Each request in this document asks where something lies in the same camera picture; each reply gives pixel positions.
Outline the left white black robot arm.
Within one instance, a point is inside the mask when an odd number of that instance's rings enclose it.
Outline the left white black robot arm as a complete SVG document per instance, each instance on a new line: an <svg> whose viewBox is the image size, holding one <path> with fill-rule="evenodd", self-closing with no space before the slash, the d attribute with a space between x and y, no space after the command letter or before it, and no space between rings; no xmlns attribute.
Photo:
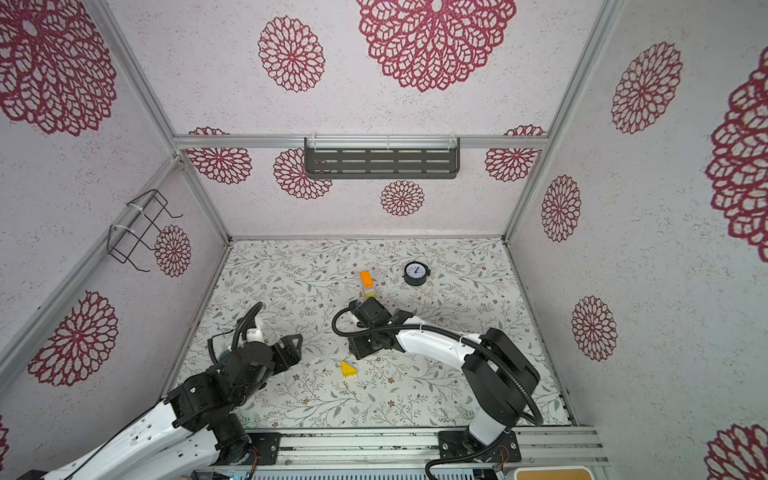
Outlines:
<svg viewBox="0 0 768 480"><path fill-rule="evenodd" d="M57 469L22 479L177 479L210 465L238 463L254 452L234 410L302 358L303 336L273 345L247 342L188 377L108 441Z"/></svg>

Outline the orange triangle wood block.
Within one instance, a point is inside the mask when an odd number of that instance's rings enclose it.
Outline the orange triangle wood block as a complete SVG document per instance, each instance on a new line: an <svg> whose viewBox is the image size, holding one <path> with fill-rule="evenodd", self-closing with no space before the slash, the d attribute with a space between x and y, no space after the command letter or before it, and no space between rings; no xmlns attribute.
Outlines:
<svg viewBox="0 0 768 480"><path fill-rule="evenodd" d="M374 280L368 270L364 270L360 272L360 279L365 289L370 289L374 287Z"/></svg>

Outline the yellow orange triangle block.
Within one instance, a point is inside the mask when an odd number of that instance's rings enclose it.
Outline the yellow orange triangle block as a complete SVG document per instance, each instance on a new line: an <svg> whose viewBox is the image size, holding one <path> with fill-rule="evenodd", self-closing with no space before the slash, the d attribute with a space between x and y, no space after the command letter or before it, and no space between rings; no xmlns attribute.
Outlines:
<svg viewBox="0 0 768 480"><path fill-rule="evenodd" d="M340 368L341 368L342 375L345 378L356 376L358 374L357 369L352 365L350 365L349 363L347 363L346 361L340 362Z"/></svg>

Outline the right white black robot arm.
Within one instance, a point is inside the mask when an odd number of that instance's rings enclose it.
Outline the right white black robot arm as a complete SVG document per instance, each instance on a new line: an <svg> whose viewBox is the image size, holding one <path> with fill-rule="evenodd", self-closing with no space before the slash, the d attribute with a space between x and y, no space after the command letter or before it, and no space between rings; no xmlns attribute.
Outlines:
<svg viewBox="0 0 768 480"><path fill-rule="evenodd" d="M502 461L511 452L513 429L525 421L542 426L544 418L533 398L540 374L501 330L483 334L457 332L429 323L403 310L389 312L377 299L353 301L337 312L333 332L348 340L358 360L382 350L420 355L460 371L479 409L463 433L438 435L440 458L430 467L473 461Z"/></svg>

